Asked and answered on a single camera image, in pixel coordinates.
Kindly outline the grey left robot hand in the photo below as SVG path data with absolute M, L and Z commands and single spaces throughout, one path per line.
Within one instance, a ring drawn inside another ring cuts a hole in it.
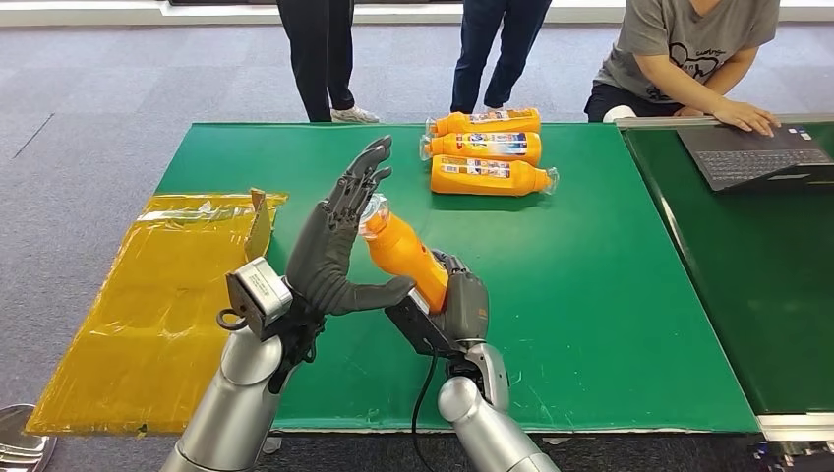
M 384 309 L 401 302 L 415 287 L 408 276 L 384 284 L 358 284 L 347 278 L 359 222 L 380 182 L 391 174 L 380 164 L 390 156 L 392 138 L 369 143 L 316 203 L 289 256 L 285 276 L 314 310 L 341 316 Z

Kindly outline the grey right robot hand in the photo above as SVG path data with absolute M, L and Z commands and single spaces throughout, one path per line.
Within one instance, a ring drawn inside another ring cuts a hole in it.
M 484 342 L 489 324 L 486 285 L 458 256 L 438 249 L 432 254 L 448 275 L 445 304 L 433 323 L 462 345 Z

